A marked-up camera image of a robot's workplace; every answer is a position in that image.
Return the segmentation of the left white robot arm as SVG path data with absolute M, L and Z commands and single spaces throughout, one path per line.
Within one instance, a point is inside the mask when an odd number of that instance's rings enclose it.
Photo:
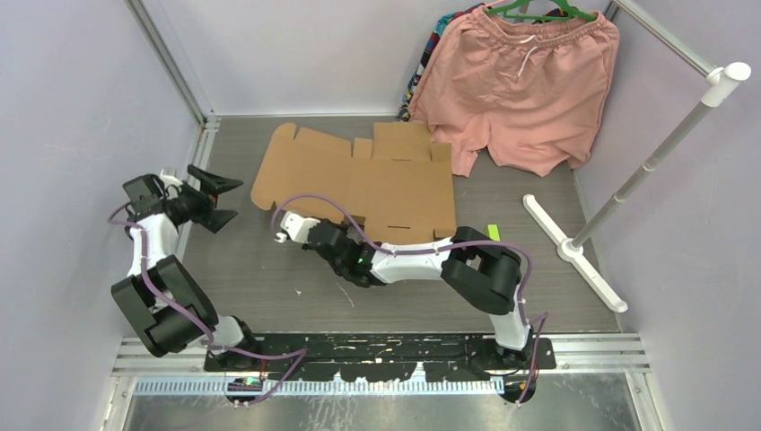
M 217 233 L 236 215 L 218 208 L 221 194 L 237 189 L 229 179 L 189 165 L 192 185 L 172 174 L 145 174 L 124 183 L 125 220 L 115 215 L 133 243 L 133 258 L 111 295 L 146 349 L 156 357 L 188 347 L 205 347 L 221 363 L 241 371 L 260 362 L 262 348 L 248 326 L 217 313 L 212 302 L 183 266 L 176 252 L 179 229 L 192 222 Z

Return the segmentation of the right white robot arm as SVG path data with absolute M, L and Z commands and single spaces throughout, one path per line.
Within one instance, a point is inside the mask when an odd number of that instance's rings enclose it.
M 527 320 L 522 297 L 532 264 L 525 252 L 466 226 L 436 242 L 408 245 L 356 240 L 347 225 L 327 219 L 301 229 L 299 235 L 305 250 L 315 251 L 339 277 L 356 286 L 444 282 L 489 316 L 504 365 L 518 369 L 532 358 L 536 331 Z

